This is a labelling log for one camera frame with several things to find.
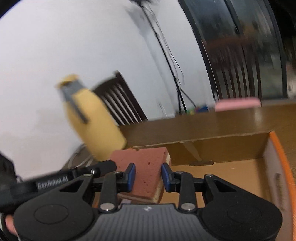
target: chair backrest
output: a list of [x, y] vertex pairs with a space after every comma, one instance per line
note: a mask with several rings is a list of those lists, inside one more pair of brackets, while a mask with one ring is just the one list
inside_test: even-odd
[[115, 77], [98, 85], [93, 92], [101, 98], [118, 125], [143, 122], [147, 120], [135, 96], [116, 71]]
[[226, 37], [207, 43], [205, 48], [219, 99], [256, 96], [256, 92], [257, 97], [262, 99], [258, 56], [252, 40]]

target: finger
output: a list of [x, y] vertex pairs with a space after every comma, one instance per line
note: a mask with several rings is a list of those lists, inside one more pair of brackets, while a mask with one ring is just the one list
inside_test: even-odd
[[7, 215], [5, 217], [5, 223], [8, 231], [14, 235], [17, 235], [17, 231], [15, 230], [15, 226], [13, 224], [13, 217], [11, 215]]

